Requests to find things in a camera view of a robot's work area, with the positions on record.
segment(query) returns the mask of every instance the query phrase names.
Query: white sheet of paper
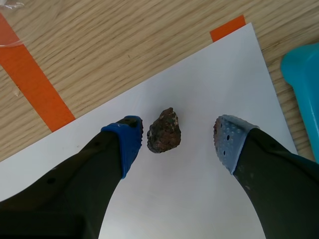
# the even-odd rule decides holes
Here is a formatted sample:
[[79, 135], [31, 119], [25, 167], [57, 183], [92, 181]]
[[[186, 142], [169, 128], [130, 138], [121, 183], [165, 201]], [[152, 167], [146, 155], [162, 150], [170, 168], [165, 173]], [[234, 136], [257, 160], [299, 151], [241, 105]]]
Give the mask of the white sheet of paper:
[[[181, 145], [153, 154], [146, 132], [169, 107]], [[264, 239], [249, 198], [215, 153], [213, 126], [222, 114], [258, 125], [296, 153], [251, 24], [1, 162], [0, 200], [77, 153], [101, 127], [138, 115], [143, 145], [114, 192], [101, 239]]]

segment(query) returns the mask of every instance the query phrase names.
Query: wood grain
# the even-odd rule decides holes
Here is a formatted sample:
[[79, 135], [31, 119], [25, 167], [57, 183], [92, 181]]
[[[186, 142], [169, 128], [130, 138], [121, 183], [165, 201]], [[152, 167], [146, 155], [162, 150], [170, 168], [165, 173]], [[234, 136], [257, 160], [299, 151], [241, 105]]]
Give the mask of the wood grain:
[[[41, 9], [24, 20], [36, 20]], [[26, 46], [78, 118], [211, 44], [212, 29], [244, 14], [254, 25], [299, 154], [313, 160], [280, 61], [291, 49], [319, 40], [318, 12], [317, 0], [68, 0], [53, 26]], [[0, 160], [50, 134], [13, 89], [1, 69]]]

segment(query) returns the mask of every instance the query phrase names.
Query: rock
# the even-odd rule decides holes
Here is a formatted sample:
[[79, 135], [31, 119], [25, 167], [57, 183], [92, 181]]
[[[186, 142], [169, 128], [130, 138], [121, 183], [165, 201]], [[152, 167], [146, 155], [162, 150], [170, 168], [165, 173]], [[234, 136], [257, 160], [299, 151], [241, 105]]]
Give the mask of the rock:
[[164, 110], [148, 131], [148, 148], [153, 153], [162, 153], [180, 144], [178, 117], [173, 108]]

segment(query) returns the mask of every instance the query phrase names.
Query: blue plastic container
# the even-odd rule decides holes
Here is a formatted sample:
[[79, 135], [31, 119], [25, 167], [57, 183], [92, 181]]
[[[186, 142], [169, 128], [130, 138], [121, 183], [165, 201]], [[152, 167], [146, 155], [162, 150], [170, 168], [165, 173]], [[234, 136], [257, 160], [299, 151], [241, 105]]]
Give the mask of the blue plastic container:
[[290, 51], [282, 60], [281, 70], [285, 80], [294, 88], [319, 163], [319, 43]]

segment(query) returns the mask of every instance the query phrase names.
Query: orange tape strip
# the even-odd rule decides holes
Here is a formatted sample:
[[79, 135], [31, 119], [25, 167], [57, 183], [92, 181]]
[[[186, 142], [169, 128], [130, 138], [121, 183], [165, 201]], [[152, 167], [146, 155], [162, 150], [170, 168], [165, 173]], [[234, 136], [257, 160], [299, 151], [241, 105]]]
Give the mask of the orange tape strip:
[[224, 36], [227, 36], [228, 34], [240, 29], [246, 25], [245, 17], [244, 15], [241, 15], [228, 23], [212, 30], [210, 32], [211, 39], [213, 42], [218, 41], [219, 39], [223, 38]]
[[[0, 33], [2, 42], [19, 40], [2, 14]], [[0, 64], [52, 132], [75, 120], [24, 45], [1, 47]]]

